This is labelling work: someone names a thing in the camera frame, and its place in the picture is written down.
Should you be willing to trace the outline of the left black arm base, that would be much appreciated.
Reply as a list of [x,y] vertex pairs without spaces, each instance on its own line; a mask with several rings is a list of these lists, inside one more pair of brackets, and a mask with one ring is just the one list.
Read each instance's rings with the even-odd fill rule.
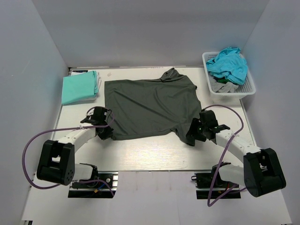
[[72,181],[68,198],[112,199],[117,190],[118,175],[118,172],[98,172],[94,182]]

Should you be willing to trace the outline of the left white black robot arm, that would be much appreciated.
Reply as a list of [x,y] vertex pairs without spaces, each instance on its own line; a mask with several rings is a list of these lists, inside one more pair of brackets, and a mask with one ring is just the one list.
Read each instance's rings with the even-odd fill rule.
[[196,147],[175,134],[129,140],[111,139],[110,127],[85,124],[74,127],[58,140],[47,140],[37,169],[37,178],[68,185],[83,180],[88,187],[99,182],[96,171],[191,170]]

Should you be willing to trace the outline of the dark grey t-shirt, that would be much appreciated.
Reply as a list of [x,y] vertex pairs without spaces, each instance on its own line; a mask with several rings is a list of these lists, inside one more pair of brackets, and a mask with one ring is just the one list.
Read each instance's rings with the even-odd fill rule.
[[104,83],[105,107],[112,111],[112,139],[131,140],[174,132],[186,138],[192,120],[201,111],[197,86],[171,68],[158,79],[115,80]]

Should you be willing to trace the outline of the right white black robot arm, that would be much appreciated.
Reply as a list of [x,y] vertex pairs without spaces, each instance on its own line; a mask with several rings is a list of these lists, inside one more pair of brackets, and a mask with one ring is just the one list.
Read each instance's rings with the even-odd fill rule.
[[272,148],[261,149],[235,134],[216,120],[201,123],[192,120],[186,135],[192,142],[206,140],[223,147],[243,165],[237,166],[221,160],[211,169],[211,183],[222,187],[230,182],[244,186],[254,197],[259,197],[286,187],[286,180],[278,156]]

